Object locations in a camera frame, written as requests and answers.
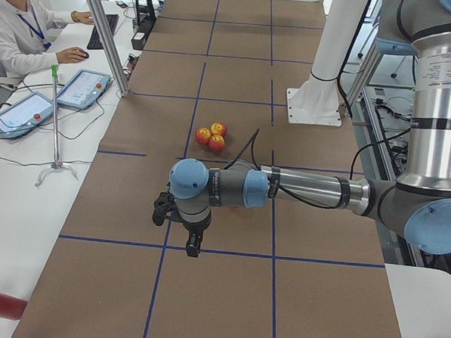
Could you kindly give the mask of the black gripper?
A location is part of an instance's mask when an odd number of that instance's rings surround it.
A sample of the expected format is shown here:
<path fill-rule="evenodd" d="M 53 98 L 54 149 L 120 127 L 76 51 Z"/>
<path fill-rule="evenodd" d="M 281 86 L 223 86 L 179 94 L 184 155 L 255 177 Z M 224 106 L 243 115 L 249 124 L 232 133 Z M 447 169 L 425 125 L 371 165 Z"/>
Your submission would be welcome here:
<path fill-rule="evenodd" d="M 210 226 L 211 222 L 212 214 L 210 212 L 197 222 L 183 222 L 184 228 L 189 231 L 189 237 L 185 245 L 187 256 L 197 257 L 200 254 L 203 232 Z"/>

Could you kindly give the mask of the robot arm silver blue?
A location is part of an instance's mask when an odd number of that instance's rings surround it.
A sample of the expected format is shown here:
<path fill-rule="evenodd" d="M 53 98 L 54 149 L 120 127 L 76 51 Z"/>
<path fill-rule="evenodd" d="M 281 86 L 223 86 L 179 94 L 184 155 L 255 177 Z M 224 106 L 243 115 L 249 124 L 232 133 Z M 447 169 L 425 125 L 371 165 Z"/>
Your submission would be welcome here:
<path fill-rule="evenodd" d="M 281 197 L 349 209 L 426 253 L 451 253 L 451 0 L 383 0 L 378 40 L 405 43 L 418 57 L 409 153 L 399 178 L 327 177 L 240 158 L 210 169 L 185 159 L 171 168 L 168 189 L 154 203 L 154 224 L 181 223 L 187 254 L 195 257 L 213 208 L 256 208 Z"/>

